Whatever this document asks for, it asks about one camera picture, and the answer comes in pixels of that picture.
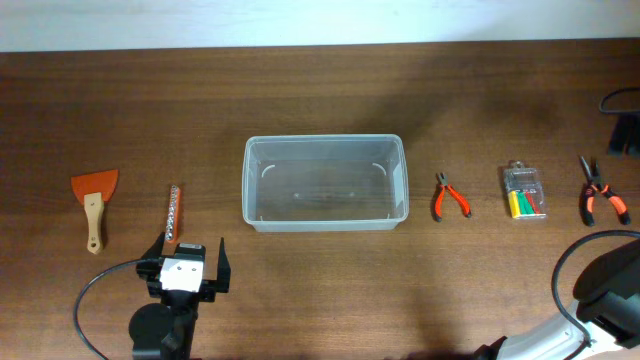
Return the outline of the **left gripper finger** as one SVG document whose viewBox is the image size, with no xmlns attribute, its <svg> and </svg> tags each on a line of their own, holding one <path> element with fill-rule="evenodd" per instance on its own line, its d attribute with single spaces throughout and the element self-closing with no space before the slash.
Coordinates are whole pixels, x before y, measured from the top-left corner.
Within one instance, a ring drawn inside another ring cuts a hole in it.
<svg viewBox="0 0 640 360">
<path fill-rule="evenodd" d="M 226 254 L 224 238 L 221 238 L 219 243 L 216 280 L 217 281 L 231 280 L 231 265 L 229 263 L 229 259 Z"/>
<path fill-rule="evenodd" d="M 142 259 L 158 259 L 162 256 L 165 233 L 161 232 L 153 244 L 141 256 Z"/>
</svg>

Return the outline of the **orange-black long nose pliers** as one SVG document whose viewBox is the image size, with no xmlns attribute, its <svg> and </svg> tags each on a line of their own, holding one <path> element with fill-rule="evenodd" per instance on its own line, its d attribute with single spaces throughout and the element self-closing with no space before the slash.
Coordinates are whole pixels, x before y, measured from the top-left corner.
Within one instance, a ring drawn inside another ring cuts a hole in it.
<svg viewBox="0 0 640 360">
<path fill-rule="evenodd" d="M 584 156 L 580 156 L 579 159 L 586 177 L 586 185 L 580 198 L 580 215 L 583 223 L 586 226 L 595 224 L 593 215 L 595 195 L 601 194 L 613 206 L 620 223 L 630 225 L 631 217 L 628 207 L 623 199 L 612 190 L 612 187 L 602 180 L 598 161 L 592 158 L 588 162 Z"/>
</svg>

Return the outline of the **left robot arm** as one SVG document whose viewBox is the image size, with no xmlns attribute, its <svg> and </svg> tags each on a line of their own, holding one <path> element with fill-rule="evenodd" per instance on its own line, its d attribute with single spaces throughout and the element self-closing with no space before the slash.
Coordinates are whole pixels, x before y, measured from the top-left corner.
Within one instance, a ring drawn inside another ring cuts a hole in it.
<svg viewBox="0 0 640 360">
<path fill-rule="evenodd" d="M 216 278 L 204 277 L 206 247 L 180 243 L 174 254 L 163 254 L 165 235 L 160 234 L 136 265 L 149 296 L 156 298 L 139 308 L 129 322 L 135 359 L 188 359 L 191 355 L 199 305 L 213 303 L 230 288 L 231 266 L 225 242 L 219 243 Z"/>
</svg>

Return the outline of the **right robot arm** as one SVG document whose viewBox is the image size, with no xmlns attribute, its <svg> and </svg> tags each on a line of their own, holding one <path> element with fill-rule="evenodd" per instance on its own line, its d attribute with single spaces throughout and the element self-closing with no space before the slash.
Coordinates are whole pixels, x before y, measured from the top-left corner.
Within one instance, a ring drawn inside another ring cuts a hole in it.
<svg viewBox="0 0 640 360">
<path fill-rule="evenodd" d="M 639 110 L 606 111 L 619 115 L 609 150 L 627 151 L 639 156 Z M 631 218 L 628 207 L 609 184 L 602 181 L 595 159 L 591 164 L 580 157 L 587 184 L 581 194 L 580 213 L 586 225 L 594 224 L 595 194 L 602 194 L 613 204 L 623 225 Z M 519 215 L 534 215 L 541 210 L 535 198 L 514 186 L 517 182 L 510 170 L 504 172 L 509 205 Z M 632 242 L 593 260 L 581 273 L 573 289 L 574 301 L 566 308 L 558 293 L 562 266 L 580 246 L 605 237 L 630 237 Z M 471 359 L 586 359 L 605 352 L 633 349 L 639 346 L 639 231 L 607 230 L 584 236 L 561 255 L 552 272 L 551 293 L 559 313 L 527 333 L 502 337 L 493 344 L 482 345 Z"/>
</svg>

